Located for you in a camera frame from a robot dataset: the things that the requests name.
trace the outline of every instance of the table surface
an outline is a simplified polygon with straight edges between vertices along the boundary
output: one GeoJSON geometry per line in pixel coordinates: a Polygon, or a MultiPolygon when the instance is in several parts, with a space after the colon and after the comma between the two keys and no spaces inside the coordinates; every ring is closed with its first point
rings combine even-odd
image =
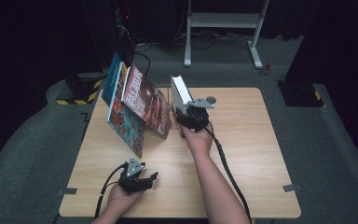
{"type": "MultiPolygon", "coordinates": [[[[169,89],[161,91],[170,98],[169,89]]],[[[260,90],[190,88],[190,92],[195,99],[212,95],[217,100],[215,109],[208,109],[210,121],[251,216],[299,217],[301,210],[296,194],[282,188],[292,182],[260,90]]],[[[139,159],[106,123],[107,111],[108,106],[100,95],[67,186],[76,189],[76,194],[63,196],[61,216],[93,217],[107,177],[134,157],[146,163],[143,176],[158,172],[158,179],[124,217],[206,217],[194,162],[172,115],[167,139],[151,130],[145,132],[144,154],[139,159]]],[[[231,185],[214,144],[211,155],[231,185]]],[[[112,181],[118,180],[121,171],[112,181]]],[[[102,211],[108,192],[110,189],[103,198],[102,211]]]]}

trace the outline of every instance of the book cover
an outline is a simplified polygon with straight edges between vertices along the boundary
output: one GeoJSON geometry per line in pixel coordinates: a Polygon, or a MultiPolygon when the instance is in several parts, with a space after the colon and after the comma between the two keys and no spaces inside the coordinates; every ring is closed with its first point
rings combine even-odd
{"type": "Polygon", "coordinates": [[[102,98],[107,105],[110,105],[112,101],[113,93],[116,91],[116,83],[118,72],[121,69],[121,59],[117,53],[115,53],[113,60],[110,64],[109,70],[107,72],[107,78],[104,83],[102,98]]]}
{"type": "Polygon", "coordinates": [[[142,158],[145,122],[120,102],[127,71],[126,64],[121,63],[106,121],[130,149],[142,158]]]}
{"type": "Polygon", "coordinates": [[[179,75],[177,77],[171,76],[171,89],[172,89],[172,105],[176,110],[177,108],[186,114],[188,102],[193,100],[187,85],[179,75]]]}
{"type": "Polygon", "coordinates": [[[132,66],[124,84],[122,102],[162,138],[170,129],[170,107],[162,92],[136,67],[132,66]]]}

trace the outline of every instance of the wire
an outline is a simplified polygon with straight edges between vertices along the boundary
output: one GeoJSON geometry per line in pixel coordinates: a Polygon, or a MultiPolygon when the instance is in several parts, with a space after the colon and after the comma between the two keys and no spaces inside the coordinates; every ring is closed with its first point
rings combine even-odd
{"type": "Polygon", "coordinates": [[[207,47],[198,47],[197,45],[195,45],[195,41],[191,41],[191,47],[195,49],[209,49],[216,43],[216,38],[213,35],[196,35],[196,37],[196,39],[199,41],[212,41],[212,43],[207,47]]]}
{"type": "Polygon", "coordinates": [[[94,219],[97,218],[99,215],[100,215],[100,210],[101,210],[101,204],[103,202],[103,196],[104,196],[104,193],[106,191],[106,188],[110,185],[112,185],[113,183],[111,184],[108,184],[109,183],[109,180],[112,178],[112,176],[121,168],[124,168],[126,165],[126,163],[123,163],[121,164],[120,166],[118,166],[118,168],[116,168],[116,170],[114,170],[112,172],[112,174],[110,174],[109,177],[107,177],[106,179],[106,182],[103,184],[103,188],[101,189],[101,194],[100,194],[100,198],[98,199],[98,203],[97,203],[97,208],[95,210],[95,216],[94,216],[94,219]]]}
{"type": "Polygon", "coordinates": [[[179,29],[178,29],[178,32],[176,33],[175,37],[177,37],[181,30],[182,30],[182,26],[183,26],[183,21],[185,20],[185,13],[186,13],[186,4],[185,4],[185,0],[183,0],[183,14],[182,14],[182,20],[180,22],[180,26],[179,26],[179,29]]]}
{"type": "Polygon", "coordinates": [[[83,121],[84,121],[84,122],[87,122],[87,123],[86,123],[86,126],[85,126],[84,129],[83,129],[83,135],[82,135],[82,137],[81,137],[81,140],[83,141],[83,140],[84,140],[84,136],[86,136],[86,131],[87,131],[87,129],[88,129],[88,127],[89,127],[89,124],[90,124],[90,119],[87,119],[89,113],[80,113],[80,115],[84,115],[83,121]]]}
{"type": "Polygon", "coordinates": [[[133,53],[132,59],[131,59],[131,63],[132,63],[132,60],[133,60],[133,56],[134,56],[134,55],[144,56],[144,57],[147,59],[147,61],[149,62],[149,65],[147,66],[147,69],[146,69],[146,72],[145,72],[145,77],[147,77],[147,73],[149,72],[149,68],[150,68],[150,59],[149,59],[146,55],[144,55],[144,54],[141,54],[141,53],[133,53]]]}
{"type": "Polygon", "coordinates": [[[142,53],[145,52],[147,50],[150,50],[153,46],[153,43],[151,41],[143,43],[143,44],[137,44],[135,47],[140,47],[140,46],[145,46],[148,45],[147,49],[143,49],[143,50],[136,50],[135,53],[142,53]]]}
{"type": "Polygon", "coordinates": [[[250,35],[237,35],[237,36],[229,36],[229,35],[220,35],[216,38],[217,43],[240,43],[246,41],[250,38],[250,35]]]}
{"type": "Polygon", "coordinates": [[[223,151],[222,145],[220,145],[220,143],[219,143],[219,140],[217,140],[217,138],[214,136],[213,127],[212,127],[212,131],[208,130],[206,127],[203,127],[203,128],[204,128],[204,129],[211,135],[211,137],[213,138],[214,143],[216,144],[217,150],[218,150],[219,155],[220,155],[220,160],[222,161],[223,166],[225,167],[225,170],[226,170],[226,173],[227,173],[227,175],[228,175],[228,178],[230,179],[230,181],[231,181],[231,183],[232,183],[232,186],[234,187],[234,189],[237,191],[238,195],[240,196],[240,198],[241,198],[241,200],[242,200],[242,203],[243,203],[243,206],[245,207],[246,214],[248,215],[248,218],[249,218],[250,222],[252,223],[252,219],[251,219],[251,214],[250,214],[250,211],[249,211],[248,203],[246,202],[245,197],[243,196],[243,194],[242,194],[240,188],[239,188],[238,185],[237,185],[237,182],[235,182],[235,179],[234,179],[234,177],[232,176],[231,171],[230,171],[229,168],[228,168],[228,164],[227,164],[227,161],[226,161],[225,153],[224,153],[224,151],[223,151]]]}
{"type": "Polygon", "coordinates": [[[130,38],[130,32],[126,27],[124,27],[122,25],[117,25],[117,28],[119,28],[119,35],[120,36],[130,38]]]}

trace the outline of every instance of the hand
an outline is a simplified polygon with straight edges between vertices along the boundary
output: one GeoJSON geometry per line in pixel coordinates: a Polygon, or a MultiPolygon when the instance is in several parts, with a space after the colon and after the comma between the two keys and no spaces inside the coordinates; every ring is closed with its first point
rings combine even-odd
{"type": "Polygon", "coordinates": [[[144,194],[143,191],[128,194],[119,184],[115,184],[109,193],[107,205],[103,213],[92,223],[115,223],[144,194]]]}
{"type": "MultiPolygon", "coordinates": [[[[211,150],[213,138],[211,135],[205,130],[202,129],[198,132],[193,132],[187,127],[180,125],[180,128],[183,134],[186,137],[187,146],[190,148],[193,157],[198,156],[209,156],[209,152],[211,150]]],[[[210,122],[206,127],[209,131],[213,132],[213,125],[210,122]]]]}

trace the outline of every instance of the magazine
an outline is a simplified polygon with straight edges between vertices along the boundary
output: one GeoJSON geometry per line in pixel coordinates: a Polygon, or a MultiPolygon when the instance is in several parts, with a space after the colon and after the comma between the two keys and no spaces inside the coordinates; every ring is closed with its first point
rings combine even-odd
{"type": "Polygon", "coordinates": [[[115,88],[117,83],[117,76],[119,71],[121,70],[121,65],[122,65],[121,59],[118,56],[118,54],[115,53],[115,56],[113,57],[113,60],[110,64],[107,73],[107,78],[103,87],[102,98],[107,105],[110,105],[110,102],[112,101],[113,93],[116,91],[115,88]]]}
{"type": "Polygon", "coordinates": [[[122,103],[162,138],[170,130],[170,107],[162,92],[136,67],[129,68],[122,103]]]}
{"type": "Polygon", "coordinates": [[[118,73],[115,91],[109,106],[106,121],[130,147],[130,149],[142,158],[144,146],[145,122],[134,112],[124,106],[120,99],[123,92],[125,77],[127,76],[127,66],[121,63],[118,73]]]}

